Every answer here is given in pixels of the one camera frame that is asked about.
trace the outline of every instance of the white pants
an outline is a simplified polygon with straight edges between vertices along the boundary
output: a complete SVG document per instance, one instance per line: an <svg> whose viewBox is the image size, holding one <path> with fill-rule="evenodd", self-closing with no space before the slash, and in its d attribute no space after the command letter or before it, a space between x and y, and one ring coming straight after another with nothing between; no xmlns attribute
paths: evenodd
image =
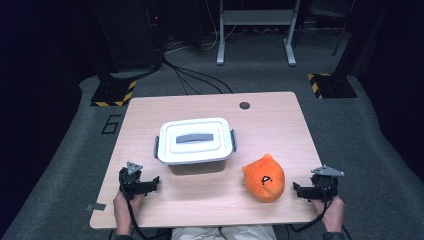
<svg viewBox="0 0 424 240"><path fill-rule="evenodd" d="M271 225L175 228L172 240L276 240Z"/></svg>

